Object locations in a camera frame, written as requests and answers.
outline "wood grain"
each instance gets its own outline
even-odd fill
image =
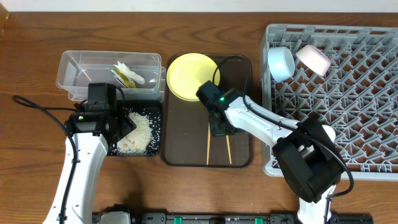
[[[156,52],[163,66],[173,54],[243,54],[251,59],[261,99],[259,43],[271,23],[397,27],[398,14],[312,13],[12,13],[0,42],[0,222],[42,223],[60,177],[65,136],[41,112],[21,108],[13,94],[43,106],[72,106],[55,86],[62,52]],[[57,111],[61,120],[69,112]],[[114,203],[190,213],[296,211],[298,198],[284,179],[266,176],[261,143],[245,169],[193,169],[165,165],[156,156],[107,157],[94,211]],[[337,191],[348,186],[342,181]],[[355,183],[332,210],[370,213],[376,223],[398,220],[398,183]]]

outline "wooden chopstick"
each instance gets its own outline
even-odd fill
[[[209,124],[209,129],[208,129],[208,134],[207,134],[207,162],[206,162],[206,165],[209,164],[209,153],[210,153],[210,124]]]
[[[232,164],[231,159],[231,146],[229,146],[229,136],[226,136],[226,147],[228,147],[228,155],[229,155],[229,164]]]

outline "wire grid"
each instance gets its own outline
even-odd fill
[[[398,173],[398,44],[374,39],[319,44],[293,36],[269,43],[270,48],[288,47],[296,65],[292,78],[271,80],[273,112],[299,121],[311,117],[333,127],[335,144],[353,171]],[[324,77],[296,58],[307,44],[331,60]]]

